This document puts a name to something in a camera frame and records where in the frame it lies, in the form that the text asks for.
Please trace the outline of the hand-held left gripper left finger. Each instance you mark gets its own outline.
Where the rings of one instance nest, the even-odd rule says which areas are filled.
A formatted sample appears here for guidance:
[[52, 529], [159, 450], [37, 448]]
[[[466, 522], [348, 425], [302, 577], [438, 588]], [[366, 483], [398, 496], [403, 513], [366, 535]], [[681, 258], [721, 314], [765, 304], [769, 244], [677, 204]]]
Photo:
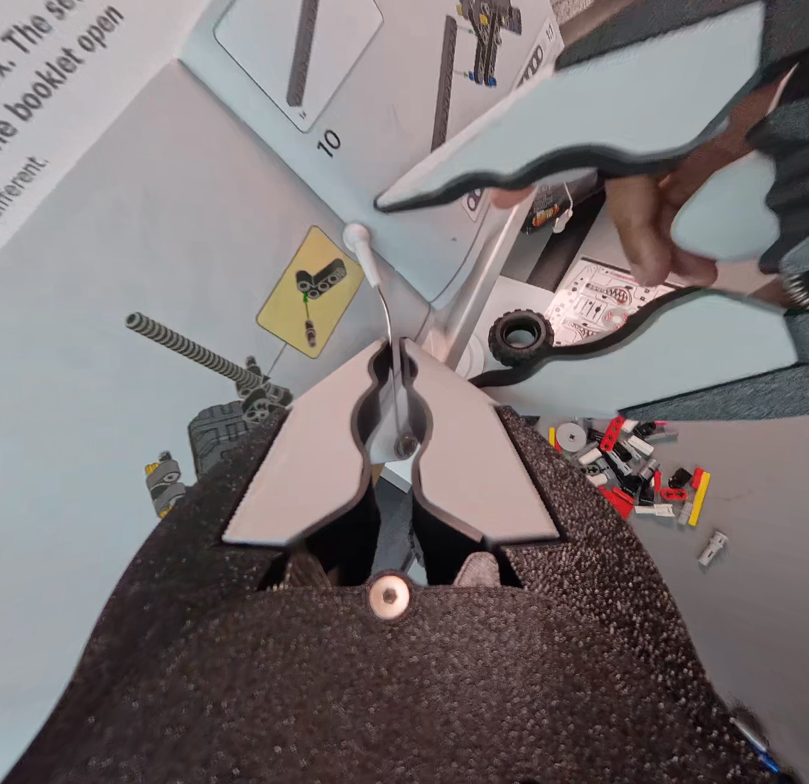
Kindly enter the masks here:
[[391, 347], [380, 338], [292, 403], [224, 542], [292, 546], [357, 506], [390, 370]]

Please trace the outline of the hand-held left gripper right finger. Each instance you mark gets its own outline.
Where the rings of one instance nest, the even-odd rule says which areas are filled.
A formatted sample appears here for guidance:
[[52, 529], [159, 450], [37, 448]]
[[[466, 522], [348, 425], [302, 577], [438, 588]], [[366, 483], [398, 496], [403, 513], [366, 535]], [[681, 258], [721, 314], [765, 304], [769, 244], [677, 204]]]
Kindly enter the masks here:
[[476, 543], [560, 537], [489, 396], [413, 341], [403, 342], [403, 385], [420, 445], [413, 486], [431, 516]]

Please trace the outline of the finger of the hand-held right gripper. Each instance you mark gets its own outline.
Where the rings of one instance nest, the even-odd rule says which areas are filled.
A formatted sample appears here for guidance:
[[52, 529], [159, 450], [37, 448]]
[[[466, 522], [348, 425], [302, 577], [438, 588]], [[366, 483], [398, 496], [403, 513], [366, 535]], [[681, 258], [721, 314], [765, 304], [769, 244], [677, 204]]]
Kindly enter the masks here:
[[523, 415], [612, 417], [800, 365], [799, 315], [730, 292], [684, 288], [611, 334], [554, 346], [471, 379]]
[[397, 179], [383, 214], [581, 169], [645, 172], [722, 126], [762, 68], [767, 5], [744, 3], [525, 82]]

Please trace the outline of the black toy tire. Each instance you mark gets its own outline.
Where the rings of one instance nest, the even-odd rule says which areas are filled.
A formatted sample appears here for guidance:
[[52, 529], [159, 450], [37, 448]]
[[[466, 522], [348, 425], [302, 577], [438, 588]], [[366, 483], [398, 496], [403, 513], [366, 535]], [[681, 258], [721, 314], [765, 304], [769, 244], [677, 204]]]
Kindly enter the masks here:
[[554, 339], [555, 332], [542, 314], [521, 309], [504, 313], [491, 325], [488, 343], [500, 364], [518, 367], [545, 355]]

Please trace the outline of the white booklet stand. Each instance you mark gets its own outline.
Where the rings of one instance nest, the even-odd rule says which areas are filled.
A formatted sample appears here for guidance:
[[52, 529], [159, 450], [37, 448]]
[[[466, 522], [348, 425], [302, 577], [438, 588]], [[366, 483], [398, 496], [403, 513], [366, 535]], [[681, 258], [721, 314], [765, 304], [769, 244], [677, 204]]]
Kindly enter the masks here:
[[[483, 243], [469, 276], [450, 303], [430, 312], [417, 332], [417, 344], [451, 370], [463, 362], [469, 341], [473, 339], [477, 323], [538, 191], [531, 187], [519, 192], [493, 192], [493, 231]], [[388, 390], [383, 391], [380, 401], [381, 421], [367, 441], [367, 450], [373, 465], [406, 460], [415, 453], [418, 442], [406, 422], [405, 395], [399, 389], [403, 385], [403, 369], [399, 367], [395, 339], [398, 332], [391, 323], [388, 302], [383, 296], [383, 273], [372, 249], [367, 226], [349, 223], [343, 229], [342, 238], [349, 253], [358, 258], [359, 266], [374, 291], [371, 310], [376, 313], [377, 320], [373, 333], [378, 342], [387, 345], [392, 361]]]

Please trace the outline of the toy building instruction booklet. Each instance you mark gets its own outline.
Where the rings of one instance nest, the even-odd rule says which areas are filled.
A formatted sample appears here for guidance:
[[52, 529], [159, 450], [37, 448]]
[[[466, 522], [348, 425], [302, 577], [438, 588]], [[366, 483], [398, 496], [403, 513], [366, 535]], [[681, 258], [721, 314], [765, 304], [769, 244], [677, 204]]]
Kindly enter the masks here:
[[138, 93], [2, 248], [2, 778], [60, 700], [158, 516], [145, 467], [246, 428], [237, 392], [127, 329], [144, 313], [303, 395], [382, 337], [359, 286], [317, 358], [259, 326], [309, 233], [342, 223], [183, 65]]

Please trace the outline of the person's right hand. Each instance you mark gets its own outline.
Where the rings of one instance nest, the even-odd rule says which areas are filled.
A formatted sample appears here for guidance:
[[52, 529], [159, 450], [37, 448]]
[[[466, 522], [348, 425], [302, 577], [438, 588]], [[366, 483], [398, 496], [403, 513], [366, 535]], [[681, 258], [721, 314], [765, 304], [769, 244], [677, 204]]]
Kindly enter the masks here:
[[665, 283], [671, 274], [688, 286], [711, 286], [717, 263], [689, 253], [670, 236], [677, 212], [701, 189], [714, 172], [751, 152], [747, 134], [777, 105], [796, 75], [807, 75], [797, 65], [778, 83], [754, 91], [731, 112], [726, 129], [663, 176], [639, 175], [612, 180], [605, 186], [608, 213], [619, 235], [635, 279], [645, 286]]

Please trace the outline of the monster truck toy box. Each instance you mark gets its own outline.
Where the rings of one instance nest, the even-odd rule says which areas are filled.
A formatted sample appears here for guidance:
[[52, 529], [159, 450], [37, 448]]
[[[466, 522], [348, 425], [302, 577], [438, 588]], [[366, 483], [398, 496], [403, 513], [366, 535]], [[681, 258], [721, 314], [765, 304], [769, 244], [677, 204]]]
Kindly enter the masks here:
[[[551, 0], [562, 41], [566, 46], [582, 40], [634, 0]], [[559, 215], [568, 213], [571, 205], [596, 193], [602, 181], [589, 172], [575, 180], [542, 186], [536, 193], [521, 228], [531, 235], [552, 224]]]

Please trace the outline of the white toy sticker sheet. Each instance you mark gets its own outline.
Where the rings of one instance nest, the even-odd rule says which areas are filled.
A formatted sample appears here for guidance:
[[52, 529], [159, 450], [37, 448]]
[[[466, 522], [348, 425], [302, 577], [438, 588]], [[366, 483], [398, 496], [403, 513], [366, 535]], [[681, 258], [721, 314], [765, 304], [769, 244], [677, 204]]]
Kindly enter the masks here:
[[646, 304], [681, 284], [639, 284], [626, 270], [589, 258], [573, 263], [546, 312], [555, 347], [603, 337], [621, 328]]

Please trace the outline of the pile of red grey pieces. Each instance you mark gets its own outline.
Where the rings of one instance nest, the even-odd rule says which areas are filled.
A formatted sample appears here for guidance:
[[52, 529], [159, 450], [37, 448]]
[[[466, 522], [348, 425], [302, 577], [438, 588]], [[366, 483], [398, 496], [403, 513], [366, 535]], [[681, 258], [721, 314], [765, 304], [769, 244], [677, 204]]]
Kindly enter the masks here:
[[576, 417], [544, 427], [551, 446], [623, 519], [697, 526], [712, 477], [702, 466], [675, 466], [662, 446], [677, 440], [666, 421]]

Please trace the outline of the white printed instruction sheet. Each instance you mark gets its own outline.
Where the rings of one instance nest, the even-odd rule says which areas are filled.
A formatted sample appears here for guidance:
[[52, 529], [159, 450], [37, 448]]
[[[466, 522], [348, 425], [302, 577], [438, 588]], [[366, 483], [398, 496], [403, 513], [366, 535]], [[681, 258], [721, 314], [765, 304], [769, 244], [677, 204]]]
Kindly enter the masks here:
[[211, 0], [1, 0], [1, 243], [136, 94]]

